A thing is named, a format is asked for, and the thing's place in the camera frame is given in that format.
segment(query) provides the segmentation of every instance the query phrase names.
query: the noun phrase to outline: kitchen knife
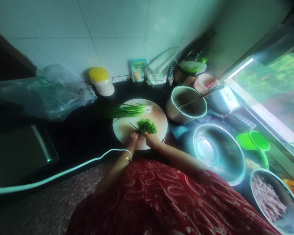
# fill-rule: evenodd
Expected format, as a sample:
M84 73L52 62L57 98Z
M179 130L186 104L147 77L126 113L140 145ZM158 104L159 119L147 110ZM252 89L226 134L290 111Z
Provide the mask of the kitchen knife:
M143 132L140 130L140 129L138 129L133 123L131 123L130 121L128 121L136 130L138 130L140 133L142 133L143 134Z

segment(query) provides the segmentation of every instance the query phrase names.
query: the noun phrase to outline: plastic jar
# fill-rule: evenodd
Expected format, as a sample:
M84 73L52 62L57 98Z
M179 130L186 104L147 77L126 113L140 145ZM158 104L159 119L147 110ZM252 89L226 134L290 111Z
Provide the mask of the plastic jar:
M96 87L97 92L102 96L110 96L114 93L114 86L109 73L104 68L92 68L89 71L91 82Z

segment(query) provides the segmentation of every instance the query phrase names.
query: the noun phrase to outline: stainless steel bowl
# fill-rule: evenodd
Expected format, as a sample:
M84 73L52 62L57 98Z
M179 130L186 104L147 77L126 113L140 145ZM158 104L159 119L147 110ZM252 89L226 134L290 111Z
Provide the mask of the stainless steel bowl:
M275 222L271 222L260 208L252 188L252 178L255 174L262 176L273 187L281 202L287 207L287 212L284 214L284 218L281 218ZM294 234L294 195L285 185L285 183L272 172L262 168L254 169L247 180L248 181L244 185L243 190L243 196L246 198L246 200L259 213L261 213L272 224L272 226L279 230L280 233Z
M196 128L186 151L202 161L231 186L242 182L245 157L236 140L218 125L206 123Z

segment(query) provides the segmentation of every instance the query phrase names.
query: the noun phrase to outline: speckled floor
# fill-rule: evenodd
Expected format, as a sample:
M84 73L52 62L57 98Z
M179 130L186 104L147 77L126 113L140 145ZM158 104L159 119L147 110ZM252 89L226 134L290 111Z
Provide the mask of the speckled floor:
M76 206L112 165L105 162L0 209L0 235L64 234Z

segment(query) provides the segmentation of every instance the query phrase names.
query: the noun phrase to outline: ground meat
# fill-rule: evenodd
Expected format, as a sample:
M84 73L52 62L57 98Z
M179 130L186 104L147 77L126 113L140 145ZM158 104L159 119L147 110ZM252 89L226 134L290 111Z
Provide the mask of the ground meat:
M281 202L273 187L264 182L264 178L253 175L252 188L260 208L272 222L283 217L287 207Z

